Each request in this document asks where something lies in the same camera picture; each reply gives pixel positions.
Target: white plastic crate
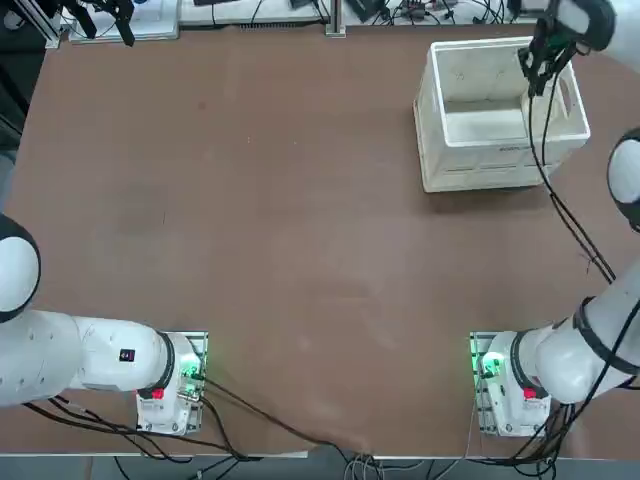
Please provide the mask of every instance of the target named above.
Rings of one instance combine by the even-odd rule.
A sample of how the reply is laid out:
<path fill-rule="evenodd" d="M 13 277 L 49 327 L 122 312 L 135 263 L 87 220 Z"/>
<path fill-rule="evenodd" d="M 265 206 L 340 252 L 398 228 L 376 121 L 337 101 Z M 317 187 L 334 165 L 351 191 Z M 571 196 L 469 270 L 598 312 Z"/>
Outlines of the white plastic crate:
<path fill-rule="evenodd" d="M 531 38 L 431 45 L 414 102 L 426 192 L 538 185 L 529 146 L 528 83 L 518 49 Z M 534 101 L 533 133 L 540 156 L 551 89 Z M 571 64 L 563 70 L 547 135 L 548 174 L 591 135 Z"/>

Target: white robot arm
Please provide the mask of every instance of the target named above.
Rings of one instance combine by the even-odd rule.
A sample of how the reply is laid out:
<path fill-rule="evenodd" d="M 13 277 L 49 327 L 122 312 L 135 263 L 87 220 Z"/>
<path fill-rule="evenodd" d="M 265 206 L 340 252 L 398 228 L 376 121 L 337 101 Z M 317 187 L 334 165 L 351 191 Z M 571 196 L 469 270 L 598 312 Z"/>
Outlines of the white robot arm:
<path fill-rule="evenodd" d="M 640 72 L 640 53 L 635 47 L 640 42 L 639 27 L 640 4 L 635 0 L 550 0 L 536 34 L 575 41 Z M 547 44 L 548 39 L 534 36 L 533 48 Z M 614 148 L 608 183 L 618 209 L 640 231 L 640 129 L 627 133 Z M 548 416 L 550 398 L 563 404 L 584 401 L 605 362 L 612 358 L 613 346 L 639 299 L 637 261 L 564 321 L 499 333 L 481 364 L 494 405 L 495 433 L 530 436 L 541 424 L 541 412 L 544 418 Z M 640 321 L 635 318 L 596 396 L 639 373 Z"/>
<path fill-rule="evenodd" d="M 26 310 L 39 280 L 35 241 L 0 215 L 0 407 L 67 388 L 136 391 L 140 428 L 178 435 L 197 430 L 203 386 L 191 376 L 204 373 L 204 356 L 185 334 Z"/>

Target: floor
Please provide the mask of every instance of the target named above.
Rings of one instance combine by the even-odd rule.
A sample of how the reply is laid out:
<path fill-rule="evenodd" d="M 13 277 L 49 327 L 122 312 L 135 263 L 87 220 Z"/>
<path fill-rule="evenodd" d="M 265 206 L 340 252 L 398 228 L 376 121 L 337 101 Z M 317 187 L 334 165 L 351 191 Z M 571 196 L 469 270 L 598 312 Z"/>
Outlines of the floor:
<path fill-rule="evenodd" d="M 0 15 L 4 15 L 4 11 L 0 10 Z M 27 99 L 31 98 L 44 58 L 43 45 L 42 39 L 30 26 L 23 28 L 18 33 L 7 32 L 0 26 L 0 62 L 14 78 Z M 5 92 L 1 91 L 0 112 L 20 126 L 24 125 L 24 118 L 15 104 Z M 15 142 L 0 135 L 0 208 L 9 187 L 17 147 Z M 121 457 L 121 465 L 131 480 L 186 480 L 196 475 L 198 469 L 202 469 L 218 459 L 219 457 L 198 458 L 188 465 L 175 465 L 140 457 Z M 440 472 L 449 462 L 447 460 L 436 461 L 433 473 Z M 389 461 L 386 463 L 387 465 L 411 465 L 415 462 Z M 426 478 L 429 465 L 430 462 L 426 461 L 419 468 L 411 471 L 389 471 L 385 477 L 391 480 L 423 479 Z M 225 469 L 225 466 L 221 466 L 211 470 L 203 478 L 214 479 Z M 0 457 L 0 472 L 3 480 L 40 480 L 50 477 L 52 472 L 56 472 L 59 478 L 67 480 L 123 478 L 113 457 L 109 456 L 93 458 L 73 456 Z M 560 461 L 558 463 L 558 478 L 561 480 L 595 480 L 605 477 L 610 480 L 623 480 L 638 478 L 639 473 L 640 462 Z M 237 480 L 347 478 L 343 474 L 343 461 L 335 453 L 318 448 L 310 453 L 308 459 L 270 458 L 259 463 L 242 464 L 234 468 L 225 478 Z M 369 478 L 372 478 L 372 475 L 375 473 L 370 472 Z M 357 472 L 357 476 L 358 478 L 366 478 L 361 471 Z M 509 480 L 515 478 L 519 478 L 519 475 L 512 469 L 485 467 L 470 462 L 461 462 L 447 475 L 448 480 Z"/>
<path fill-rule="evenodd" d="M 193 476 L 196 478 L 199 469 L 219 461 L 221 457 L 198 458 L 188 465 L 174 465 L 154 460 L 120 457 L 120 464 L 130 480 L 187 480 Z M 439 473 L 450 463 L 449 460 L 438 460 L 432 469 L 431 478 Z M 386 462 L 387 465 L 400 466 L 411 465 L 414 462 Z M 231 462 L 225 463 L 216 469 L 212 469 L 202 475 L 202 478 L 216 479 L 223 473 Z M 411 471 L 388 471 L 385 478 L 388 480 L 423 480 L 426 478 L 430 461 L 425 461 L 420 468 Z M 609 480 L 631 480 L 638 478 L 640 463 L 635 462 L 606 462 L 587 460 L 566 460 L 558 462 L 559 480 L 597 480 L 608 478 Z M 3 480 L 40 480 L 48 478 L 52 472 L 57 473 L 58 478 L 66 480 L 126 480 L 118 471 L 113 457 L 37 457 L 37 458 L 0 458 L 0 472 Z M 228 480 L 305 480 L 341 479 L 344 477 L 344 463 L 342 460 L 322 449 L 311 452 L 308 459 L 281 459 L 271 458 L 259 463 L 242 464 L 235 467 L 225 478 Z M 358 470 L 356 475 L 365 479 Z M 375 472 L 371 471 L 368 478 L 375 478 Z M 514 470 L 485 467 L 470 462 L 462 462 L 451 470 L 447 480 L 516 480 L 523 478 Z"/>

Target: table surface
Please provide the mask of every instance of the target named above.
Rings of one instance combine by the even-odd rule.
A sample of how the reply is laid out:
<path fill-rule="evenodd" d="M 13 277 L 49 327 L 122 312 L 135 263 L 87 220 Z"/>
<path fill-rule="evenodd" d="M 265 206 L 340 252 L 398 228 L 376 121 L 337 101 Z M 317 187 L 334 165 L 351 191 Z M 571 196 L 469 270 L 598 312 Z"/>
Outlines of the table surface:
<path fill-rule="evenodd" d="M 461 455 L 469 332 L 544 325 L 603 288 L 542 189 L 422 191 L 411 103 L 430 42 L 529 30 L 320 32 L 49 51 L 7 209 L 41 249 L 35 307 L 208 330 L 210 374 L 310 434 Z M 553 180 L 621 271 L 638 238 L 605 172 L 637 125 L 640 77 L 604 57 L 574 63 L 593 134 Z M 135 418 L 131 394 L 73 398 Z M 309 446 L 214 400 L 242 451 Z M 594 401 L 564 455 L 639 458 L 637 401 Z M 2 452 L 132 451 L 23 407 L 0 424 L 19 432 L 0 436 Z M 218 440 L 210 424 L 200 438 Z M 515 448 L 472 432 L 472 455 Z"/>

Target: metal bracket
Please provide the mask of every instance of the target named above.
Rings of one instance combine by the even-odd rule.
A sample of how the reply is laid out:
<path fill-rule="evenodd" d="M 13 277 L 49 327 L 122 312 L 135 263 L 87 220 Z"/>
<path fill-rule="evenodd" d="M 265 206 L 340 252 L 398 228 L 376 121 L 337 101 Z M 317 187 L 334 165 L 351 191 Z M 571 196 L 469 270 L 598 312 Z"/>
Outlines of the metal bracket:
<path fill-rule="evenodd" d="M 347 28 L 342 25 L 336 32 L 334 26 L 329 24 L 325 26 L 324 34 L 329 38 L 345 38 L 347 36 Z"/>

